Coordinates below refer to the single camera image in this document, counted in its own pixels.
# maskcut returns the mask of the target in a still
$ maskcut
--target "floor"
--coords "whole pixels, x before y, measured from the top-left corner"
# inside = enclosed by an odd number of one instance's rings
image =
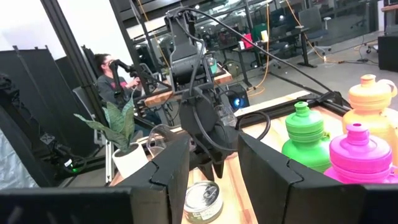
[[[317,68],[300,67],[300,69],[322,82],[327,87],[335,91],[340,91],[341,94],[347,98],[348,90],[353,85],[359,83],[359,79],[365,74],[374,74],[377,79],[389,79],[394,83],[398,83],[398,74],[395,72],[388,72],[380,70],[379,67],[372,63],[367,64],[352,64],[342,63],[335,64],[330,62],[350,60],[356,61],[361,58],[359,54],[359,47],[352,47],[360,45],[362,42],[370,42],[376,40],[379,32],[361,36],[355,39],[347,40],[339,44],[332,45],[332,53],[326,56],[326,63],[323,62],[319,57],[311,55],[310,63],[318,65]],[[375,51],[370,54],[366,53],[367,47],[361,47],[360,52],[363,57],[366,57],[374,62],[377,62],[377,53]],[[300,61],[301,57],[295,57],[289,60],[290,63],[296,64]],[[310,88],[314,88],[318,91],[323,91],[316,83],[299,74],[290,67],[283,66],[281,69],[271,68],[271,71],[277,75],[281,75],[285,78],[289,78],[293,81],[299,82]],[[253,85],[257,85],[263,78],[264,72],[260,69],[251,70],[248,74],[249,81]],[[235,80],[239,81],[242,77],[239,76]],[[300,91],[299,87],[293,86],[283,80],[279,80],[276,77],[268,75],[265,82],[261,85],[265,88],[265,91],[257,96],[250,98],[250,104],[255,105],[257,103],[271,100],[280,96],[288,95],[296,91]],[[398,97],[392,99],[391,108],[398,110]],[[74,181],[69,184],[69,187],[92,187],[92,186],[103,186],[105,180],[104,169],[96,170],[90,173],[79,175]]]

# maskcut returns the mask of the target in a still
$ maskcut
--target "wooden table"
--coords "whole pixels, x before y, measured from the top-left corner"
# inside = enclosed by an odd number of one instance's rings
[[[296,99],[299,96],[308,94],[306,91],[296,92],[287,96],[276,98],[270,101],[260,103],[258,105],[253,105],[248,108],[244,108],[236,112],[236,115],[246,114],[259,109],[267,108],[270,106],[277,105],[289,100]],[[322,113],[325,121],[325,129],[331,133],[332,137],[339,136],[343,134],[341,128],[341,117],[335,115],[334,113],[322,108],[316,107],[312,110],[316,110]],[[287,131],[285,128],[285,118],[281,117],[273,119],[271,121],[271,129],[264,139],[261,141],[273,147],[275,150],[280,151],[282,149],[283,143],[288,140]],[[266,124],[260,123],[247,128],[243,131],[257,137],[261,133]],[[116,185],[123,178],[118,174],[115,179],[111,182],[110,186]],[[193,183],[206,180],[203,174],[198,170],[194,169],[189,173],[188,186]],[[224,206],[221,215],[211,224],[253,224],[258,223],[256,220],[256,215],[254,214],[253,207],[250,202],[248,192],[246,191],[246,186],[244,184],[241,168],[239,166],[239,158],[237,153],[232,154],[225,160],[224,164],[224,174],[223,178],[219,179],[216,177],[215,182],[219,185],[220,191],[222,193]],[[185,217],[182,219],[182,223],[189,223]]]
[[[230,82],[232,80],[232,75],[225,71],[226,73],[224,75],[218,75],[214,77],[214,83],[219,85],[222,83]],[[159,105],[163,102],[165,102],[167,99],[171,97],[173,94],[173,91],[168,91],[156,96],[151,96],[145,99],[145,105],[146,106],[154,106],[154,105]]]

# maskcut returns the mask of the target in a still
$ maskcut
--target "black partition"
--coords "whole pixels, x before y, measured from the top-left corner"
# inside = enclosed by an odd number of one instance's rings
[[[94,132],[73,114],[89,114],[75,98],[48,49],[0,52],[0,71],[20,89],[21,101],[42,129],[79,156],[91,156],[98,146]]]

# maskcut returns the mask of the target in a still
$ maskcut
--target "pink object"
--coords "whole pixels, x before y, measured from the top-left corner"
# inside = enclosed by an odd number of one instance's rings
[[[371,136],[362,124],[347,125],[347,134],[330,143],[331,167],[325,175],[344,184],[396,184],[388,143]]]
[[[251,34],[244,34],[243,36],[252,42]],[[250,48],[250,47],[253,46],[252,44],[250,44],[249,42],[245,41],[244,39],[242,39],[242,41],[243,41],[245,49],[246,48]]]

